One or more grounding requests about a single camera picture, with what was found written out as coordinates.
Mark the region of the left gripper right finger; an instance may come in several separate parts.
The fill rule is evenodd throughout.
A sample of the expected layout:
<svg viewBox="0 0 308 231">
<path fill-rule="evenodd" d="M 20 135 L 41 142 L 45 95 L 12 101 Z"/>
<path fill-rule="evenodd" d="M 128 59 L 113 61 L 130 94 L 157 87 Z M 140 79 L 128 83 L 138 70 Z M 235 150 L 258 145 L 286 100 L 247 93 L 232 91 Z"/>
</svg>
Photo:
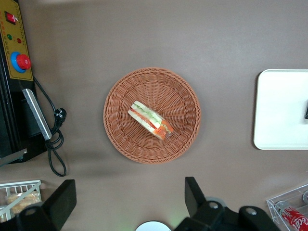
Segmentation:
<svg viewBox="0 0 308 231">
<path fill-rule="evenodd" d="M 177 231 L 278 231 L 267 213 L 255 206 L 230 210 L 220 200 L 206 198 L 194 177 L 185 178 L 185 204 L 189 213 Z"/>
</svg>

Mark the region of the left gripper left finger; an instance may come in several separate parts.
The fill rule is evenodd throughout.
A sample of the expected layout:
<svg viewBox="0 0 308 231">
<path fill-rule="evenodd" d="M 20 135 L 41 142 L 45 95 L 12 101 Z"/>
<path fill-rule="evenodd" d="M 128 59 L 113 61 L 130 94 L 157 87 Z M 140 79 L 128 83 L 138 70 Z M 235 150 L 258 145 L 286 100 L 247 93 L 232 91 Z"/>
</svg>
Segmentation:
<svg viewBox="0 0 308 231">
<path fill-rule="evenodd" d="M 2 231 L 59 231 L 77 204 L 75 180 L 65 180 L 45 202 L 26 206 Z"/>
</svg>

